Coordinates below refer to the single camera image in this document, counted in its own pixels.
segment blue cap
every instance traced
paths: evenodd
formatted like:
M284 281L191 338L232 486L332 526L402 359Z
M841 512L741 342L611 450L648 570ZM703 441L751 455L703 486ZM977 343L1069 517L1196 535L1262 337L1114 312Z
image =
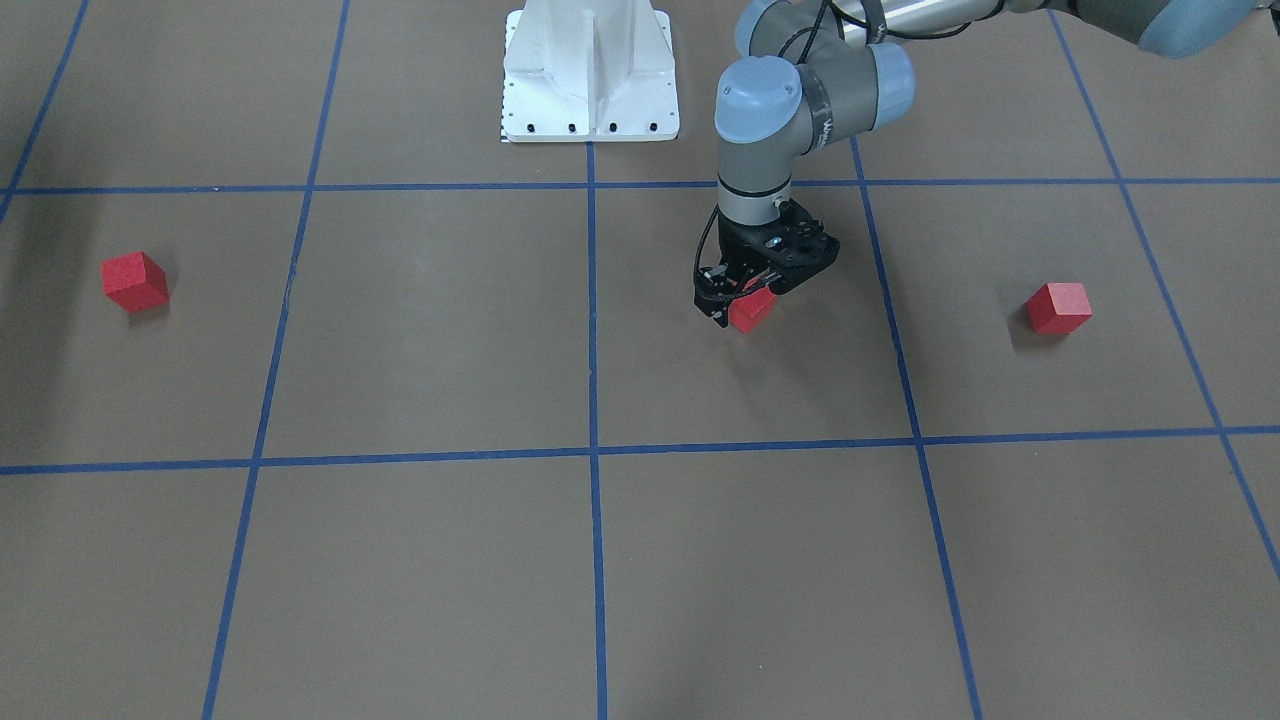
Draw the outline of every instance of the blue cap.
M1187 58L1231 32L1257 0L1172 0L1138 38L1138 47L1166 58Z
M787 127L803 96L800 70L787 60L742 58L717 86L716 131L737 145L764 140Z
M901 118L915 102L915 69L901 45L868 45L876 56L876 124L878 129Z
M760 23L760 17L764 12L772 8L776 3L786 3L787 0L751 0L751 4L742 10L742 14L737 18L737 28L733 31L733 45L737 47L737 54L746 58L751 54L751 36L755 35L755 26Z

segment red block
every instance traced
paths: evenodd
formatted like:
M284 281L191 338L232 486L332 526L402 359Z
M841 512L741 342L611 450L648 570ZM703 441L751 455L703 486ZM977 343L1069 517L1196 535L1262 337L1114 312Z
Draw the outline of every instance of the red block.
M102 261L102 292L129 313L169 302L164 270L142 251Z
M769 288L763 288L748 295L746 297L739 297L728 306L728 322L733 323L733 327L742 331L742 333L749 333L755 329L769 316L773 311L773 302L778 299L773 295Z
M1068 334L1093 316L1089 296L1080 283L1047 283L1027 301L1032 329L1042 334Z

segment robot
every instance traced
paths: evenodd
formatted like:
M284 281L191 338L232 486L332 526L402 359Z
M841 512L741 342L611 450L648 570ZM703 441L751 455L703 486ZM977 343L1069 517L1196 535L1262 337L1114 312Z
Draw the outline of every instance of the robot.
M753 293L785 295L828 268L840 241L791 197L796 158L883 127L910 109L915 76L887 40L954 37L1004 12L1053 9L1139 49L1185 58L1226 36L1260 0L753 0L721 76L718 205L694 258L694 305L721 327ZM721 259L703 266L718 225Z

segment light blue joint cap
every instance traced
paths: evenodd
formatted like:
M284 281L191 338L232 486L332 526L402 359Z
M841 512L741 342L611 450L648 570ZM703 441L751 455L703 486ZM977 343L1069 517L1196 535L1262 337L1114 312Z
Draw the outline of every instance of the light blue joint cap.
M724 140L759 142L787 127L804 91L800 70L778 58L742 58L721 76L716 90L716 131Z
M746 58L751 54L751 36L755 35L755 26L760 23L760 17L764 12L772 8L777 3L786 3L787 0L751 0L751 4L742 10L742 14L737 18L737 28L733 31L733 45L737 46L737 54Z
M915 102L915 68L901 45L868 45L876 56L876 124L884 127L901 118Z
M1187 58L1231 32L1257 0L1172 0L1138 38L1138 47L1166 58Z

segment white mounting bracket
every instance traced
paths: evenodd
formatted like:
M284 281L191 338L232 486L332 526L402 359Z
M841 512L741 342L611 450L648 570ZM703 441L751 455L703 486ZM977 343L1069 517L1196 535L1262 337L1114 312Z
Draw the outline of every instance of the white mounting bracket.
M507 15L503 140L672 140L671 18L649 0L527 0Z

